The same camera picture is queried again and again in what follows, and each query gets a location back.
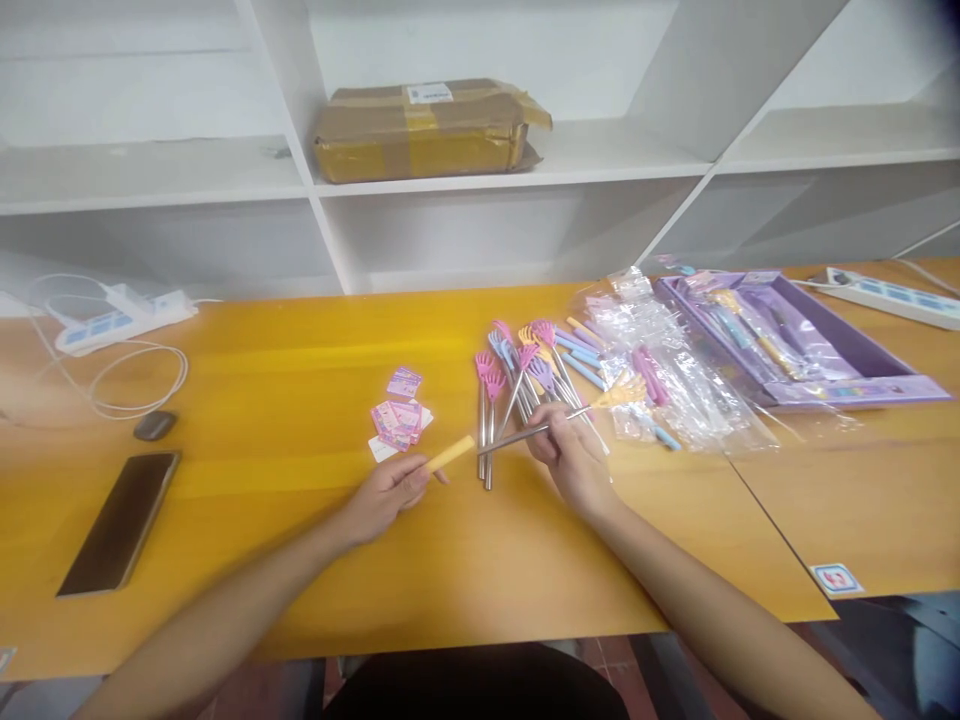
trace computer mouse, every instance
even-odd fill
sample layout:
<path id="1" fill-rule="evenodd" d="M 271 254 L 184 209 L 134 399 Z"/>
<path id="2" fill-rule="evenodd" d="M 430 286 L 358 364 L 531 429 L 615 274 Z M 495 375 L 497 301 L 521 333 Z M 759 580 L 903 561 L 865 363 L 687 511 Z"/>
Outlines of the computer mouse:
<path id="1" fill-rule="evenodd" d="M 166 437 L 166 434 L 170 432 L 176 422 L 177 416 L 174 413 L 166 410 L 154 410 L 140 418 L 140 422 L 133 429 L 133 436 L 137 440 L 153 442 Z"/>

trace white power strip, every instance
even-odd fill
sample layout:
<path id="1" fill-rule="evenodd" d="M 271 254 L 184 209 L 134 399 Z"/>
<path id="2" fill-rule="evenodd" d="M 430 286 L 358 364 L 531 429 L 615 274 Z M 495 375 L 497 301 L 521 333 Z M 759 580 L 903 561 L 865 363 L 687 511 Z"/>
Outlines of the white power strip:
<path id="1" fill-rule="evenodd" d="M 164 325 L 189 320 L 198 312 L 183 290 L 174 290 L 145 302 L 152 306 L 151 312 L 141 313 L 136 319 L 120 310 L 98 315 L 73 327 L 64 328 L 57 335 L 54 345 L 66 355 L 82 357 L 94 350 L 129 340 Z"/>
<path id="2" fill-rule="evenodd" d="M 960 330 L 960 302 L 943 295 L 913 290 L 834 267 L 826 268 L 810 281 L 818 283 L 814 285 L 815 289 L 827 295 L 945 330 Z"/>

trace purple box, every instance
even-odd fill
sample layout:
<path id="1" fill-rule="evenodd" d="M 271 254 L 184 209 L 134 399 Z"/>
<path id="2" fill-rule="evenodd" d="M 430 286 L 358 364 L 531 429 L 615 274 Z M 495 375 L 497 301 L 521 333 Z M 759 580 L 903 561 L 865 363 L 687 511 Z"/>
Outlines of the purple box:
<path id="1" fill-rule="evenodd" d="M 926 375 L 887 352 L 778 270 L 749 273 L 715 273 L 724 286 L 749 282 L 769 285 L 798 310 L 863 377 L 849 380 L 770 382 L 739 359 L 739 351 L 723 334 L 703 320 L 701 313 L 678 289 L 681 276 L 661 278 L 656 288 L 661 298 L 676 304 L 691 321 L 696 335 L 705 339 L 701 350 L 722 368 L 747 397 L 771 410 L 816 410 L 824 402 L 847 410 L 887 407 L 902 403 L 952 400 L 952 396 Z"/>

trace yellow table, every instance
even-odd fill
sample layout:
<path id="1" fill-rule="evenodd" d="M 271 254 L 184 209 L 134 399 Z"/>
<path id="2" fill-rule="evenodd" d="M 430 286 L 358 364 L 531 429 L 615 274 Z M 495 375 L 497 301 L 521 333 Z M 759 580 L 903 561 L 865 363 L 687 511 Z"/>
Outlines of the yellow table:
<path id="1" fill-rule="evenodd" d="M 110 671 L 200 588 L 339 503 L 374 467 L 369 410 L 386 398 L 397 366 L 425 378 L 418 399 L 436 420 L 423 452 L 475 431 L 472 358 L 490 320 L 517 327 L 563 318 L 576 289 L 203 306 L 198 318 L 153 338 L 191 362 L 169 405 L 180 423 L 157 445 L 134 440 L 130 423 L 0 428 L 0 646 L 19 648 L 3 679 Z M 7 358 L 29 337 L 15 323 L 2 336 Z M 42 355 L 21 349 L 4 362 L 0 391 L 9 398 Z M 127 402 L 149 399 L 173 369 L 159 356 L 132 364 L 105 388 L 125 392 Z M 43 408 L 36 422 L 86 418 L 55 376 L 30 396 Z M 835 617 L 725 459 L 619 443 L 609 426 L 601 429 L 618 490 L 634 508 L 781 619 Z M 54 599 L 124 459 L 157 446 L 182 449 L 183 462 L 129 586 Z M 664 629 L 644 592 L 540 479 L 525 447 L 498 455 L 490 493 L 473 459 L 448 470 L 449 487 L 433 487 L 384 538 L 324 573 L 259 654 Z"/>
<path id="2" fill-rule="evenodd" d="M 922 263 L 960 286 L 960 261 Z M 894 262 L 844 267 L 943 294 Z M 821 268 L 797 268 L 806 278 Z M 960 396 L 960 332 L 827 298 L 894 355 Z M 791 416 L 797 443 L 735 461 L 737 471 L 807 565 L 843 563 L 866 595 L 960 589 L 960 403 L 856 413 L 859 430 L 822 435 L 822 419 Z"/>

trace phone screen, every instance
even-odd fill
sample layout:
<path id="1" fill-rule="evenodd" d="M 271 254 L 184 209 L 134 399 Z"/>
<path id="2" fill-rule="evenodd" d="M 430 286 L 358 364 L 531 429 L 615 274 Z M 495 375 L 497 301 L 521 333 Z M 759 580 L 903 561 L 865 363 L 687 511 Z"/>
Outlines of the phone screen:
<path id="1" fill-rule="evenodd" d="M 179 459 L 175 452 L 127 459 L 57 597 L 116 590 L 127 581 Z"/>

